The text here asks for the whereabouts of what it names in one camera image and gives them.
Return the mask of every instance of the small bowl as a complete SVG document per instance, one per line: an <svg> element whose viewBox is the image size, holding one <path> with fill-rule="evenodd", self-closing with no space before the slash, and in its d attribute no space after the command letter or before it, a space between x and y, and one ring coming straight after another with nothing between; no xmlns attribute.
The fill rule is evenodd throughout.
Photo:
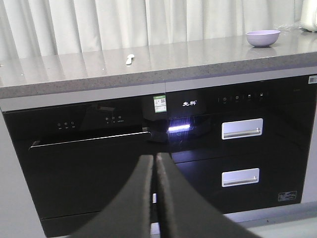
<svg viewBox="0 0 317 238"><path fill-rule="evenodd" d="M246 33L248 42L255 47L268 47L277 41L280 31L251 31Z"/></svg>

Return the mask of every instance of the gray stone countertop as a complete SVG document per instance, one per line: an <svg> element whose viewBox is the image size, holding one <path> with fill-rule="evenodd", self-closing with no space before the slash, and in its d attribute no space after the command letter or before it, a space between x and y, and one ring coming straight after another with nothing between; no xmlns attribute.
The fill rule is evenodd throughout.
<svg viewBox="0 0 317 238"><path fill-rule="evenodd" d="M125 65L128 54L135 58ZM246 36L0 61L0 99L317 65L317 33L281 32L268 48Z"/></svg>

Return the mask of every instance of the white curtain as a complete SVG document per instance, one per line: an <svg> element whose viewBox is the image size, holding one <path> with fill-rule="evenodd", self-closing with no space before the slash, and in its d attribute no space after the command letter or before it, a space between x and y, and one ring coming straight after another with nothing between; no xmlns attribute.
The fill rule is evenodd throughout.
<svg viewBox="0 0 317 238"><path fill-rule="evenodd" d="M168 44L293 25L303 0L0 0L0 60Z"/></svg>

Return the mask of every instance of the white appliance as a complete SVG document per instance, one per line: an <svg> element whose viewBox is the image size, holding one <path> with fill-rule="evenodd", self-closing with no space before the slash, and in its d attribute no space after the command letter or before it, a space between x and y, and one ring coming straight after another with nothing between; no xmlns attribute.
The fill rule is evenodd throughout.
<svg viewBox="0 0 317 238"><path fill-rule="evenodd" d="M317 0L303 1L301 24L309 31L317 31Z"/></svg>

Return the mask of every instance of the label sticker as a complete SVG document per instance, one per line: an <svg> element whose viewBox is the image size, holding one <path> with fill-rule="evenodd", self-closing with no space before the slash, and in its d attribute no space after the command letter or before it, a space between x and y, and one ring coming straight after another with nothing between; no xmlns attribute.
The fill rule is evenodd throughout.
<svg viewBox="0 0 317 238"><path fill-rule="evenodd" d="M309 76L308 84L317 83L317 75Z"/></svg>
<svg viewBox="0 0 317 238"><path fill-rule="evenodd" d="M280 192L278 194L278 201L282 202L282 201L291 201L291 200L295 200L297 196L297 191L291 191L291 192Z"/></svg>
<svg viewBox="0 0 317 238"><path fill-rule="evenodd" d="M162 113L166 112L166 96L155 96L153 97L154 100L154 111L155 113Z"/></svg>

